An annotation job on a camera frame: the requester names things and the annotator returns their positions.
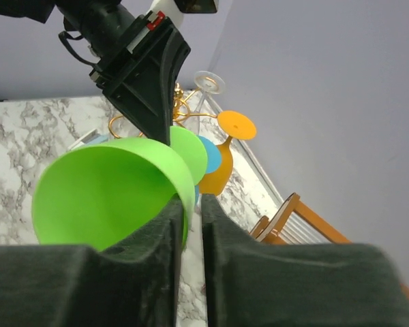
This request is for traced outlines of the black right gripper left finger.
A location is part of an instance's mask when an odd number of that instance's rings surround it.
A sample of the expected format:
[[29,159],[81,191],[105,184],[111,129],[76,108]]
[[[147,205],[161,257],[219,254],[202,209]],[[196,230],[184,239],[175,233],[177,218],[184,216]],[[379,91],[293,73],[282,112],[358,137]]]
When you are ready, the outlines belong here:
[[175,326],[183,205],[103,251],[0,246],[0,326]]

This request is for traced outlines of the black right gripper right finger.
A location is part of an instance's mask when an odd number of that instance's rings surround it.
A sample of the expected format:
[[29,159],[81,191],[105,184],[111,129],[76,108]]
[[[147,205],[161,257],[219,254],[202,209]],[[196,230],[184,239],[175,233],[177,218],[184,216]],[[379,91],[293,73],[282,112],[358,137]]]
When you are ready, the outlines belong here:
[[409,326],[397,269],[372,245],[268,245],[201,199],[210,326]]

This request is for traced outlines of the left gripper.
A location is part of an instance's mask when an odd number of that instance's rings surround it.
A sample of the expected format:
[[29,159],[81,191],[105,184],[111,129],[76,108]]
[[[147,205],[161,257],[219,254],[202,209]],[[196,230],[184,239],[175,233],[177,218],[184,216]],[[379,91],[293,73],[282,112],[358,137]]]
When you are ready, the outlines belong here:
[[90,77],[146,137],[170,144],[175,81],[190,47],[169,17],[133,16],[120,1],[58,1],[61,41],[70,31],[86,39],[99,61]]

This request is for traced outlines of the teal plastic goblet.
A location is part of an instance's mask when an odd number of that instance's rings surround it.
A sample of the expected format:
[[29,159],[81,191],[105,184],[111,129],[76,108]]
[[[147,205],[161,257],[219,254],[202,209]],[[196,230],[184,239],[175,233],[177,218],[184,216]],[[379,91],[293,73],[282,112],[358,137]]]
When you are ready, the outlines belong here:
[[215,194],[216,186],[214,185],[215,181],[213,179],[213,173],[219,169],[222,163],[222,155],[217,146],[204,136],[198,136],[198,138],[207,152],[207,167],[202,180],[194,188],[195,204],[198,203],[198,198],[201,193]]

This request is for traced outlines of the orange plastic goblet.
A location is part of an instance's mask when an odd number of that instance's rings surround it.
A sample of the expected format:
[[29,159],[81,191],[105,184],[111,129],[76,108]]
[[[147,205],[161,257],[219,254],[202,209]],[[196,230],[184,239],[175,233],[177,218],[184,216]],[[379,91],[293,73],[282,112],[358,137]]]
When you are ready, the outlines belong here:
[[216,146],[222,156],[222,162],[216,171],[205,174],[198,184],[200,193],[215,196],[223,192],[232,174],[233,157],[230,150],[232,140],[251,140],[257,134],[253,121],[240,112],[222,111],[217,115],[217,122],[227,135],[224,142]]

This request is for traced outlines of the green plastic goblet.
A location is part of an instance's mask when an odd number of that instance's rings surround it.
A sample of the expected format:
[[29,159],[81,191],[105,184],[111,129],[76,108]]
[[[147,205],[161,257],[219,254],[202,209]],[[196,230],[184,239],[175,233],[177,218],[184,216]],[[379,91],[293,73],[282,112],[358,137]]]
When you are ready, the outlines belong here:
[[122,138],[82,146],[54,160],[39,178],[31,216],[43,245],[88,244],[103,250],[150,222],[179,196],[189,225],[207,151],[173,126],[170,144]]

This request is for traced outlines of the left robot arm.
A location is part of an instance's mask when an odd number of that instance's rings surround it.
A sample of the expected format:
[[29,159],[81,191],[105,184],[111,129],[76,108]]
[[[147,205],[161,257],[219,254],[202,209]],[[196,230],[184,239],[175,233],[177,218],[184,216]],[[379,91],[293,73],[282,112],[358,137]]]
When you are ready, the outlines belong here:
[[[154,1],[133,16],[120,1],[0,1],[0,15],[46,22],[64,17],[99,57],[91,79],[143,133],[146,149],[169,153],[175,80],[190,47],[184,14],[216,13],[216,1]],[[177,191],[160,213],[102,251],[88,243],[0,246],[0,326],[174,326],[181,245],[192,201]]]

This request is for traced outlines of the wooden rack with clear rods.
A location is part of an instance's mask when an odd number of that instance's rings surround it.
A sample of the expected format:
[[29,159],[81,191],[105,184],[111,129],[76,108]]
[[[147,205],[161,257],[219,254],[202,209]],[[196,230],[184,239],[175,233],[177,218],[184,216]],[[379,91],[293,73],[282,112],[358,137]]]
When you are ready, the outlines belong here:
[[249,234],[259,242],[273,245],[350,242],[304,204],[297,193],[290,194],[272,218],[261,217]]

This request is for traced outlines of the light blue stapler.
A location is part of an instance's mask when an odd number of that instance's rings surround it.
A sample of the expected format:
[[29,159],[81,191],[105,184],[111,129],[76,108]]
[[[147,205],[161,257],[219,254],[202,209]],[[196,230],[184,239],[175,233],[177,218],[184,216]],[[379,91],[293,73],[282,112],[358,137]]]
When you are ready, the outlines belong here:
[[100,144],[108,140],[109,136],[107,134],[102,134],[97,129],[92,129],[68,146],[67,151],[73,151],[82,146]]

